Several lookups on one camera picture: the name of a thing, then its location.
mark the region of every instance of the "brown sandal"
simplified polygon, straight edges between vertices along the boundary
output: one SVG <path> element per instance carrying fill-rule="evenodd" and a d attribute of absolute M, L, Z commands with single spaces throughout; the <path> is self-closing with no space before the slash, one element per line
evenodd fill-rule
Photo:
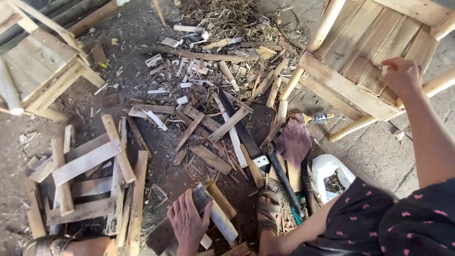
<path fill-rule="evenodd" d="M 56 244 L 55 254 L 51 251 L 53 241 L 60 239 Z M 22 253 L 22 256 L 62 256 L 63 250 L 71 242 L 72 238 L 64 236 L 43 236 L 29 242 Z"/>
<path fill-rule="evenodd" d="M 270 203 L 259 200 L 262 196 L 270 198 Z M 276 215 L 281 215 L 281 204 L 278 195 L 269 189 L 261 190 L 256 199 L 256 213 L 260 213 L 267 218 L 258 220 L 258 234 L 263 230 L 271 230 L 278 236 L 280 218 L 278 220 L 275 218 Z"/>

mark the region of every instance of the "wooden frame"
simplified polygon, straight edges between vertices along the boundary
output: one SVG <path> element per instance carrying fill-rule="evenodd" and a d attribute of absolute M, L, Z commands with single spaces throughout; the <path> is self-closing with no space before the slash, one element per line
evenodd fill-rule
<path fill-rule="evenodd" d="M 439 40 L 455 29 L 455 11 L 430 0 L 331 0 L 322 20 L 280 100 L 286 100 L 305 74 L 304 85 L 354 120 L 332 134 L 331 142 L 377 120 L 387 121 L 404 113 L 403 103 L 382 82 L 378 65 L 384 59 L 404 56 L 420 64 L 424 72 Z M 348 42 L 333 51 L 337 40 Z M 325 59 L 328 54 L 332 59 Z M 431 97 L 454 83 L 455 70 L 450 70 L 423 88 Z"/>
<path fill-rule="evenodd" d="M 0 21 L 3 21 L 0 25 L 0 33 L 15 23 L 30 33 L 18 46 L 5 55 L 10 75 L 18 91 L 21 87 L 28 86 L 29 88 L 20 93 L 20 104 L 29 114 L 36 114 L 58 122 L 67 122 L 69 118 L 66 115 L 48 108 L 55 99 L 80 76 L 85 77 L 97 87 L 101 87 L 105 83 L 104 80 L 90 69 L 81 44 L 64 27 L 22 0 L 3 0 L 0 2 L 0 6 L 6 13 L 6 20 L 3 17 L 0 18 Z M 25 13 L 57 32 L 66 44 L 62 44 L 55 36 L 40 29 Z M 34 58 L 33 54 L 27 54 L 23 49 L 42 52 L 44 55 L 50 55 L 55 61 Z M 26 59 L 29 63 L 24 61 L 21 56 L 27 56 Z M 10 113 L 4 104 L 0 108 L 0 111 Z"/>

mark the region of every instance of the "dirt floor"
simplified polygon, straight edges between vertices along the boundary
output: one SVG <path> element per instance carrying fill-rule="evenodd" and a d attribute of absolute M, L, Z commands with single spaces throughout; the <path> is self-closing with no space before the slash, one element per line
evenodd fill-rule
<path fill-rule="evenodd" d="M 300 20 L 303 33 L 309 35 L 311 28 L 317 27 L 320 22 L 322 3 L 323 1 L 319 0 L 304 2 L 262 0 L 261 6 L 265 13 L 272 13 L 276 8 L 283 6 L 295 6 L 294 11 Z M 455 9 L 453 3 L 448 4 L 448 7 Z M 172 19 L 179 16 L 178 9 L 175 8 L 172 1 L 161 0 L 160 6 L 169 24 L 172 23 Z M 289 17 L 288 22 L 293 22 L 292 17 Z M 87 142 L 105 132 L 101 122 L 103 114 L 111 114 L 115 121 L 124 116 L 123 109 L 129 106 L 130 98 L 152 99 L 156 103 L 168 102 L 169 95 L 153 97 L 147 94 L 149 89 L 173 88 L 174 93 L 171 97 L 181 97 L 187 94 L 185 89 L 175 89 L 178 87 L 178 83 L 172 79 L 170 73 L 166 73 L 164 77 L 149 77 L 150 69 L 144 63 L 148 57 L 135 53 L 135 49 L 140 48 L 141 45 L 155 45 L 161 36 L 177 35 L 171 27 L 163 28 L 161 26 L 150 1 L 133 0 L 96 25 L 92 34 L 83 34 L 79 37 L 79 40 L 83 41 L 86 46 L 86 51 L 90 51 L 96 42 L 102 42 L 110 62 L 107 69 L 96 67 L 95 70 L 101 72 L 110 86 L 118 84 L 118 87 L 107 87 L 94 96 L 93 93 L 97 88 L 88 81 L 80 79 L 57 99 L 54 107 L 62 109 L 72 116 L 70 124 L 74 124 L 76 127 L 78 144 Z M 118 39 L 118 46 L 111 45 L 112 38 Z M 426 81 L 453 66 L 454 46 L 455 37 L 453 35 L 449 35 L 441 41 L 425 74 Z M 123 72 L 117 77 L 116 71 L 120 68 Z M 113 93 L 118 93 L 120 103 L 109 108 L 101 108 L 101 97 Z M 455 88 L 431 99 L 436 111 L 444 119 L 451 132 L 455 132 L 454 99 Z M 255 110 L 254 114 L 244 121 L 253 123 L 254 139 L 261 142 L 270 129 L 273 112 L 263 104 L 253 104 L 252 107 Z M 90 118 L 91 108 L 95 109 L 93 118 Z M 288 108 L 294 113 L 333 112 L 337 116 L 342 116 L 336 109 L 328 106 L 324 100 L 306 88 L 295 90 L 291 94 Z M 83 120 L 76 114 L 76 110 L 82 114 Z M 187 188 L 194 187 L 197 181 L 204 181 L 207 177 L 213 176 L 213 173 L 200 158 L 194 160 L 195 165 L 202 170 L 202 175 L 196 174 L 197 180 L 192 180 L 182 166 L 172 165 L 176 156 L 173 147 L 182 134 L 182 126 L 170 125 L 170 129 L 164 132 L 139 118 L 136 118 L 136 122 L 152 152 L 144 199 L 146 203 L 144 204 L 142 235 L 145 236 L 155 224 L 164 218 L 167 207 L 173 200 Z M 405 137 L 400 142 L 392 135 L 393 124 L 412 137 L 406 115 L 393 119 L 392 124 L 379 122 L 346 136 L 336 143 L 330 143 L 327 135 L 348 122 L 348 119 L 333 118 L 327 125 L 309 125 L 310 134 L 315 140 L 310 159 L 321 154 L 333 154 L 356 175 L 389 189 L 401 197 L 409 195 L 418 188 L 412 140 Z M 52 136 L 62 134 L 65 125 L 40 117 L 26 115 L 13 117 L 0 113 L 2 131 L 0 133 L 0 150 L 3 155 L 0 162 L 0 169 L 3 170 L 0 172 L 0 180 L 3 180 L 0 183 L 0 230 L 4 230 L 0 235 L 0 255 L 21 255 L 24 244 L 30 240 L 31 234 L 25 214 L 29 202 L 23 189 L 26 163 L 32 156 L 49 156 L 51 154 L 50 139 Z M 31 135 L 34 132 L 36 134 L 29 140 L 22 143 L 19 141 L 21 134 Z M 136 142 L 133 142 L 131 132 L 128 134 L 128 138 L 127 152 L 133 165 L 137 157 L 137 146 Z M 111 175 L 110 173 L 111 169 L 98 171 L 93 174 L 91 179 Z M 245 239 L 254 241 L 256 236 L 254 196 L 248 197 L 248 195 L 256 189 L 253 184 L 247 183 L 241 174 L 236 173 L 235 177 L 240 180 L 239 184 L 235 183 L 232 178 L 221 175 L 217 185 L 238 211 L 234 225 L 241 230 L 242 241 Z M 169 194 L 169 201 L 159 207 L 156 207 L 159 200 L 150 189 L 153 183 Z M 269 184 L 275 190 L 279 188 L 278 183 L 273 180 L 269 181 Z M 82 233 L 87 235 L 101 233 L 101 226 L 90 225 L 101 222 L 103 222 L 102 218 L 93 222 L 84 222 L 83 225 L 71 226 L 70 229 L 72 233 L 75 233 L 82 227 L 84 228 Z M 223 243 L 218 231 L 212 231 L 209 236 L 220 238 L 219 240 L 214 239 L 215 243 L 221 245 L 216 247 L 217 252 L 224 252 L 228 249 L 228 245 Z M 154 255 L 151 250 L 147 249 L 145 242 L 142 245 L 144 248 L 141 255 Z"/>

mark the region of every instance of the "pink print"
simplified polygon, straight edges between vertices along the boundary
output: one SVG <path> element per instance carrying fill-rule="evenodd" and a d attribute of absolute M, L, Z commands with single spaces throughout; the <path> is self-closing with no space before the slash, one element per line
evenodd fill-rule
<path fill-rule="evenodd" d="M 439 213 L 439 214 L 442 214 L 444 216 L 447 216 L 447 213 L 445 213 L 443 211 L 440 211 L 440 210 L 435 210 L 435 213 Z"/>

